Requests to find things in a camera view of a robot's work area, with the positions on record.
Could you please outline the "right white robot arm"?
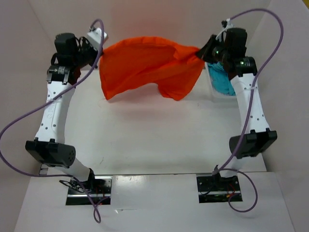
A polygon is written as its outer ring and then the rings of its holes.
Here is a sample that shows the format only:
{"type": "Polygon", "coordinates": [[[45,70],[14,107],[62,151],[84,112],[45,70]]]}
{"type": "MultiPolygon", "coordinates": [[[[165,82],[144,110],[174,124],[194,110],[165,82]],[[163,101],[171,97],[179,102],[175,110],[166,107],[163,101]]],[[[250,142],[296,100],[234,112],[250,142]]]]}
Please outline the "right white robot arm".
{"type": "Polygon", "coordinates": [[[241,28],[224,29],[212,35],[196,53],[207,63],[221,63],[227,72],[240,112],[241,134],[229,139],[231,157],[212,173],[212,186],[224,189],[250,158],[268,149],[277,139],[271,130],[262,108],[254,58],[246,56],[247,32],[241,28]]]}

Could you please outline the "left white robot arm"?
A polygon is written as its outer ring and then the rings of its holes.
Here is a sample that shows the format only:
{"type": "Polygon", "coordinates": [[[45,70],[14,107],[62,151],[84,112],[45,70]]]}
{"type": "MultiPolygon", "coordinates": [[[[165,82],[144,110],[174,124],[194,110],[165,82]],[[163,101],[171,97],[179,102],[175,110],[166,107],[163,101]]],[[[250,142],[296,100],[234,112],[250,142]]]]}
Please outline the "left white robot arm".
{"type": "Polygon", "coordinates": [[[56,53],[47,70],[47,102],[34,140],[26,141],[25,149],[38,162],[77,177],[79,188],[91,193],[96,188],[94,172],[76,158],[75,147],[65,144],[65,124],[75,84],[86,65],[96,66],[101,44],[108,39],[100,29],[77,38],[62,33],[55,38],[56,53]]]}

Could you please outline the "orange t-shirt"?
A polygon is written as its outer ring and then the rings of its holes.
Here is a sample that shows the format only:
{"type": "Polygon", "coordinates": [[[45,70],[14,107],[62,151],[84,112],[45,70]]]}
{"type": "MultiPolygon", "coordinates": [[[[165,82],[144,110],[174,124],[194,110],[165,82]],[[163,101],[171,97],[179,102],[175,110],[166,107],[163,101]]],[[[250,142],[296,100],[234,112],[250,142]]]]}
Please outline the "orange t-shirt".
{"type": "Polygon", "coordinates": [[[205,66],[197,47],[161,37],[124,39],[103,51],[99,63],[105,99],[156,84],[162,97],[180,101],[193,89],[205,66]]]}

